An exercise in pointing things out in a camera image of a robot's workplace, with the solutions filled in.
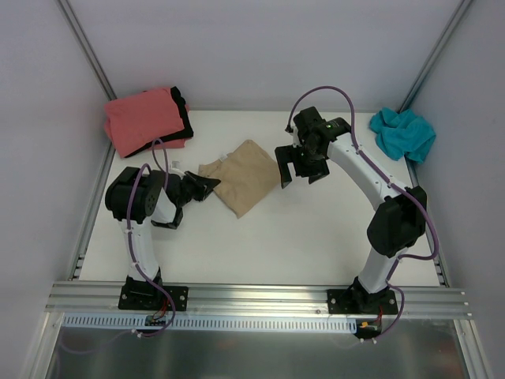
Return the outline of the beige t shirt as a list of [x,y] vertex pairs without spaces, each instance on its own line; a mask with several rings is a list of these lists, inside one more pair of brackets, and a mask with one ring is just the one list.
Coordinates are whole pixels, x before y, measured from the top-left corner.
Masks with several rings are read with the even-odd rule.
[[252,140],[244,141],[221,159],[201,164],[198,175],[220,181],[214,192],[237,218],[243,217],[280,184],[276,161]]

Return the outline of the teal t shirt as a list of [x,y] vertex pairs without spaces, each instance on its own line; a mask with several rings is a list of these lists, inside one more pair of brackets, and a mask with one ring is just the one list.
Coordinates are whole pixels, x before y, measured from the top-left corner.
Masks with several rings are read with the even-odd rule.
[[432,125],[410,109],[396,112],[383,107],[374,114],[369,129],[376,134],[376,144],[390,159],[407,158],[423,163],[436,140]]

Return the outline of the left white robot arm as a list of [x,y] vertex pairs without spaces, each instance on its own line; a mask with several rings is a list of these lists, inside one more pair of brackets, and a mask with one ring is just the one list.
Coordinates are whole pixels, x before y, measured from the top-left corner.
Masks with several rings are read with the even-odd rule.
[[204,201],[221,183],[186,171],[179,174],[153,170],[149,165],[127,167],[109,185],[106,209],[118,221],[125,238],[129,272],[122,286],[121,310],[159,310],[172,306],[173,295],[181,287],[165,287],[162,269],[156,258],[152,228],[178,229],[183,208],[191,201]]

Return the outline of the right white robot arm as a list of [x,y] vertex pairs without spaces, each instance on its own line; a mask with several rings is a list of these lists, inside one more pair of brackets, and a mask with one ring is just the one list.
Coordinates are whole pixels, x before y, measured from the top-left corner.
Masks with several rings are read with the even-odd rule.
[[420,186],[395,189],[392,177],[354,141],[353,129],[343,118],[326,120],[315,107],[309,107],[286,130],[292,144],[275,149],[282,188],[293,176],[310,183],[327,177],[327,164],[333,162],[354,181],[374,210],[366,230],[371,249],[365,266],[344,291],[327,291],[329,313],[396,314],[388,280],[400,255],[425,233],[426,192]]

